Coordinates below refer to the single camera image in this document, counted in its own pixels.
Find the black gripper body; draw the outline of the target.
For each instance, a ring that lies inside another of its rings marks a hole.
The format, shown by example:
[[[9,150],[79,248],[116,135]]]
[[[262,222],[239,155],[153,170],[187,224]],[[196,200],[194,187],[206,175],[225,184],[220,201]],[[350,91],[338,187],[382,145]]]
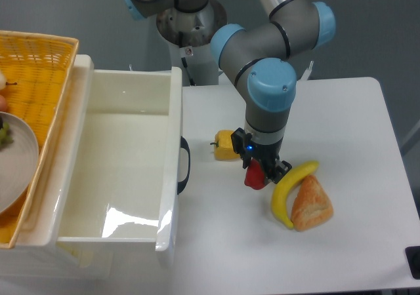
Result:
[[[252,138],[253,135],[246,133],[244,129],[236,129],[231,135],[233,149],[240,155],[241,160],[242,157],[252,157],[252,159],[258,161],[264,172],[269,162],[280,160],[282,138],[272,144],[262,144],[252,140]]]

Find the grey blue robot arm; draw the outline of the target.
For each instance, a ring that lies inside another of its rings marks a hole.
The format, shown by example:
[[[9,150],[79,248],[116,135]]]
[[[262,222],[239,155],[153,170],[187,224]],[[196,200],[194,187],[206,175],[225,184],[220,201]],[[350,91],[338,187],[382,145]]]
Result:
[[[244,168],[256,161],[264,179],[278,183],[291,170],[280,159],[297,84],[289,59],[332,40],[336,22],[323,2],[259,1],[268,21],[248,31],[229,23],[216,0],[124,0],[133,18],[156,19],[185,85],[227,76],[245,101],[244,127],[232,134],[234,152]]]

